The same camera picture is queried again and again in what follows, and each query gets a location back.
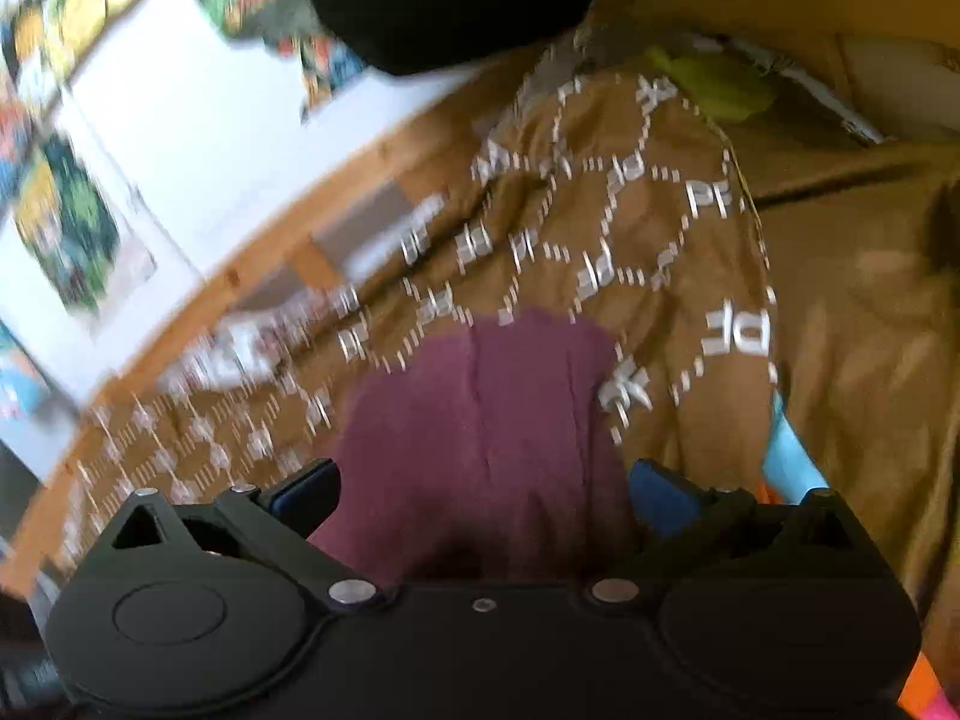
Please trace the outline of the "maroon long-sleeve top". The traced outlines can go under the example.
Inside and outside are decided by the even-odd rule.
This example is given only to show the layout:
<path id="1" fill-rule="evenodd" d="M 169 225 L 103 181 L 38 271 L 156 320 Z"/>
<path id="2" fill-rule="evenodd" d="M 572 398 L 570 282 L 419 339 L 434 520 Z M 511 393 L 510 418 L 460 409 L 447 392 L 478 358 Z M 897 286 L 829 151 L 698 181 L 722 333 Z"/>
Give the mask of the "maroon long-sleeve top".
<path id="1" fill-rule="evenodd" d="M 428 338 L 358 385 L 309 541 L 379 585 L 553 582 L 631 550 L 625 467 L 597 403 L 613 341 L 542 310 Z"/>

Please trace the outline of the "orange and blue blanket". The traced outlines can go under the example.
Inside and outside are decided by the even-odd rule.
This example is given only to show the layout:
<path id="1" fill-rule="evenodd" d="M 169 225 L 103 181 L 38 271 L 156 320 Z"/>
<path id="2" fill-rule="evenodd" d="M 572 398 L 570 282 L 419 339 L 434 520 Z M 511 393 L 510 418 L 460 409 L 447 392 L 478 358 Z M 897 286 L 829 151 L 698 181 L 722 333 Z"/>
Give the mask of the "orange and blue blanket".
<path id="1" fill-rule="evenodd" d="M 799 504 L 802 498 L 817 489 L 830 489 L 825 476 L 800 444 L 796 431 L 786 416 L 786 405 L 778 390 L 771 398 L 771 433 L 761 464 L 765 493 L 763 502 L 773 499 Z M 920 653 L 908 674 L 907 682 L 896 701 L 910 718 L 919 720 L 957 720 L 957 709 L 947 699 L 937 674 L 924 653 Z"/>

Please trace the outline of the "brown PF patterned duvet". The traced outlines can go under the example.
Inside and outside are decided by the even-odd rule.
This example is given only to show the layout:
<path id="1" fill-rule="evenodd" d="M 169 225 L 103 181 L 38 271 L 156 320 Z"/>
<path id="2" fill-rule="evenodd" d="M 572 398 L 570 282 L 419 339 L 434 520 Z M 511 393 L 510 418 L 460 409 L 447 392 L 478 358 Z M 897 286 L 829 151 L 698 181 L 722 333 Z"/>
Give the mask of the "brown PF patterned duvet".
<path id="1" fill-rule="evenodd" d="M 441 333 L 542 310 L 612 338 L 597 403 L 625 473 L 649 458 L 765 493 L 778 390 L 955 686 L 957 149 L 863 145 L 766 75 L 770 109 L 713 121 L 652 46 L 706 52 L 610 20 L 551 49 L 438 215 L 337 289 L 267 380 L 178 383 L 93 416 L 60 561 L 139 486 L 194 504 L 334 458 L 366 377 L 405 371 Z"/>

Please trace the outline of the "yellow-green cloth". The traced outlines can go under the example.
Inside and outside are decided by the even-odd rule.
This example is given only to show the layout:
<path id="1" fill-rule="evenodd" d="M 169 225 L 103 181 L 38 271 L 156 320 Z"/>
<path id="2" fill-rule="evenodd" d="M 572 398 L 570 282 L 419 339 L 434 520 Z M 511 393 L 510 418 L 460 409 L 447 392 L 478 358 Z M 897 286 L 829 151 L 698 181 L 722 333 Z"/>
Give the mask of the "yellow-green cloth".
<path id="1" fill-rule="evenodd" d="M 763 114 L 776 101 L 776 88 L 747 62 L 726 52 L 670 55 L 652 46 L 644 58 L 685 91 L 709 119 L 742 124 Z"/>

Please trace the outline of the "wooden bed frame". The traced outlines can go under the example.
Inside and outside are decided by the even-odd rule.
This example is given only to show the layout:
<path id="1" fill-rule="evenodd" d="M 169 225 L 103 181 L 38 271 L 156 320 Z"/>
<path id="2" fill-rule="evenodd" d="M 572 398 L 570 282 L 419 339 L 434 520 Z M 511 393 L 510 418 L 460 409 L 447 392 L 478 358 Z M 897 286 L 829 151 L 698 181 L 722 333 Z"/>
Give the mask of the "wooden bed frame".
<path id="1" fill-rule="evenodd" d="M 911 25 L 873 28 L 844 8 L 804 11 L 796 0 L 654 0 L 651 11 L 667 21 L 670 41 L 734 52 L 761 75 L 799 91 L 856 142 L 911 143 L 888 133 L 874 137 L 856 124 L 854 114 L 872 112 L 875 104 L 866 93 L 866 70 L 853 60 L 856 49 L 878 44 L 875 75 L 898 91 L 916 91 L 918 78 L 901 70 L 903 49 L 916 37 Z M 592 16 L 587 23 L 592 20 L 656 32 L 651 15 L 630 11 Z M 329 309 L 337 289 L 366 280 L 395 244 L 438 215 L 457 168 L 516 103 L 539 64 L 485 71 L 358 153 L 257 236 L 238 257 L 239 278 L 205 288 L 155 348 L 99 394 L 64 463 L 21 522 L 3 559 L 3 589 L 26 596 L 46 567 L 71 571 L 80 562 L 67 566 L 59 551 L 93 416 L 124 398 L 160 394 L 178 383 L 223 390 L 267 380 L 296 330 Z"/>

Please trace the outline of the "small peeling wall poster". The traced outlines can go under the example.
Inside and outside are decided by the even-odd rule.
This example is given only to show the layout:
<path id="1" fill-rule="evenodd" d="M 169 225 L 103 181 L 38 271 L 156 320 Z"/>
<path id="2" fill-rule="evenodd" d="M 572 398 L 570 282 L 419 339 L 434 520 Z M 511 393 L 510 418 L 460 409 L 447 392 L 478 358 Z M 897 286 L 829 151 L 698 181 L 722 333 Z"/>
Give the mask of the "small peeling wall poster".
<path id="1" fill-rule="evenodd" d="M 18 419 L 36 413 L 52 397 L 41 369 L 4 323 L 0 323 L 0 418 Z"/>

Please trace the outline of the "anime boy wall poster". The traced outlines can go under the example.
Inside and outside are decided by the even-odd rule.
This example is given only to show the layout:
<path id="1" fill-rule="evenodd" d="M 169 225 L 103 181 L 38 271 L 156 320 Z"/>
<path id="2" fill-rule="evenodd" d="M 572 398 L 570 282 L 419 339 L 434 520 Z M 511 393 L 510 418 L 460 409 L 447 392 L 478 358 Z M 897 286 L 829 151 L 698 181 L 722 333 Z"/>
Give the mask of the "anime boy wall poster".
<path id="1" fill-rule="evenodd" d="M 155 257 L 62 133 L 34 145 L 13 221 L 67 314 L 88 332 L 155 275 Z"/>

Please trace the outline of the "landscape cartoon wall poster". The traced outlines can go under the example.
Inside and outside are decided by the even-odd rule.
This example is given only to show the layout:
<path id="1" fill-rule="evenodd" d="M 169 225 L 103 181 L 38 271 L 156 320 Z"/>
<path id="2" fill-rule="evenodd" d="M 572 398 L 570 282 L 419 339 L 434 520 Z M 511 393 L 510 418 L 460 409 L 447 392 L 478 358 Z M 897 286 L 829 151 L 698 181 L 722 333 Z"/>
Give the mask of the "landscape cartoon wall poster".
<path id="1" fill-rule="evenodd" d="M 221 36 L 259 41 L 268 52 L 301 65 L 307 121 L 366 70 L 342 39 L 322 26 L 311 0 L 197 0 Z"/>

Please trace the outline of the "red-haired character wall poster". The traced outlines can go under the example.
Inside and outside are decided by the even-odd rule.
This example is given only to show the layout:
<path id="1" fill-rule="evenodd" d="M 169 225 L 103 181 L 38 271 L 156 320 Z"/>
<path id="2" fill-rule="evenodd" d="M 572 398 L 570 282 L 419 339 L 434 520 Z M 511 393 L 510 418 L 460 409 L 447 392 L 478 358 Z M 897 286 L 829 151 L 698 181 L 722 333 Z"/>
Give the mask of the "red-haired character wall poster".
<path id="1" fill-rule="evenodd" d="M 2 86 L 43 117 L 99 36 L 137 0 L 2 0 Z"/>

